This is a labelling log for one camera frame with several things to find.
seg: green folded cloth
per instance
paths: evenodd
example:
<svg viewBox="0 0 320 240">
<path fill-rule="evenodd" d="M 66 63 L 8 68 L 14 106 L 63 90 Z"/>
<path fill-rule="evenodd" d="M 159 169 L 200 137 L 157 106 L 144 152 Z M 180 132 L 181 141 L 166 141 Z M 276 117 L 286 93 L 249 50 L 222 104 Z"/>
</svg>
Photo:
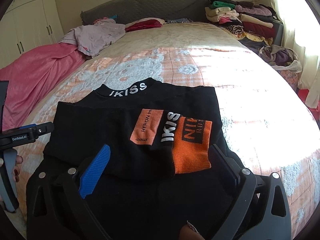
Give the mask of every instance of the green folded cloth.
<svg viewBox="0 0 320 240">
<path fill-rule="evenodd" d="M 231 3 L 226 3 L 226 2 L 219 2 L 219 1 L 214 1 L 212 5 L 210 5 L 211 9 L 219 8 L 219 7 L 230 7 L 231 9 L 234 9 L 236 6 Z"/>
</svg>

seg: white wardrobe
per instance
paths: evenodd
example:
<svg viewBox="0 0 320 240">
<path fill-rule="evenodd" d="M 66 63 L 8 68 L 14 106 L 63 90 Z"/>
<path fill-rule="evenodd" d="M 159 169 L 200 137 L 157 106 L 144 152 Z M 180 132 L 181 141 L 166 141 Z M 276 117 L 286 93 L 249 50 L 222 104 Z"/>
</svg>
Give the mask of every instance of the white wardrobe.
<svg viewBox="0 0 320 240">
<path fill-rule="evenodd" d="M 14 0 L 0 21 L 0 68 L 63 35 L 55 0 Z"/>
</svg>

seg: metal screw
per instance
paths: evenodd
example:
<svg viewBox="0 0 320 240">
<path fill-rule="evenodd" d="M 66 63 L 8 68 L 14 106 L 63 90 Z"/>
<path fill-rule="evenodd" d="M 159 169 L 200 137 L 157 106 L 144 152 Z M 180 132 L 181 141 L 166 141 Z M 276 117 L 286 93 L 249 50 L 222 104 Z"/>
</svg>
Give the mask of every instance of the metal screw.
<svg viewBox="0 0 320 240">
<path fill-rule="evenodd" d="M 273 172 L 272 173 L 272 177 L 274 177 L 275 179 L 279 179 L 280 178 L 280 175 L 276 172 Z"/>
<path fill-rule="evenodd" d="M 43 179 L 44 177 L 45 177 L 45 172 L 41 172 L 41 173 L 39 174 L 39 178 Z"/>
<path fill-rule="evenodd" d="M 243 173 L 244 175 L 249 175 L 251 172 L 250 172 L 249 169 L 244 168 L 244 169 L 242 169 L 242 173 Z"/>
<path fill-rule="evenodd" d="M 70 174 L 70 175 L 72 175 L 72 174 L 75 174 L 76 173 L 76 169 L 75 168 L 70 168 L 69 170 L 68 170 L 68 173 Z"/>
</svg>

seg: blue textured pad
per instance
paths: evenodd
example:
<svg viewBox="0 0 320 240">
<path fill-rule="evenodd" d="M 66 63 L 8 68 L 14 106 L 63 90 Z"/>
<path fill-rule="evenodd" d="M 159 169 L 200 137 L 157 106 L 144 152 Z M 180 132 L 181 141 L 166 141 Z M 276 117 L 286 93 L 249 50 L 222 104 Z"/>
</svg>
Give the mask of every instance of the blue textured pad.
<svg viewBox="0 0 320 240">
<path fill-rule="evenodd" d="M 79 194 L 84 199 L 92 194 L 102 172 L 110 160 L 110 147 L 104 145 L 80 178 Z"/>
</svg>

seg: beige bed sheet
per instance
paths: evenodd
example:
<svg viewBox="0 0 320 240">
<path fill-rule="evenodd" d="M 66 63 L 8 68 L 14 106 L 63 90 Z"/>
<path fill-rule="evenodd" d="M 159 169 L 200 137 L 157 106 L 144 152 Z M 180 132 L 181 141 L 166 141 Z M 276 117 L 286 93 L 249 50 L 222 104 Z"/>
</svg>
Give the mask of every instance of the beige bed sheet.
<svg viewBox="0 0 320 240">
<path fill-rule="evenodd" d="M 25 124 L 53 121 L 58 101 L 76 102 L 102 83 L 120 90 L 147 77 L 175 85 L 216 87 L 230 149 L 254 173 L 281 175 L 294 237 L 319 202 L 320 131 L 277 72 L 213 25 L 166 24 L 127 33 L 52 90 Z M 26 183 L 41 162 L 49 137 L 17 149 L 25 160 L 17 184 L 24 215 Z"/>
</svg>

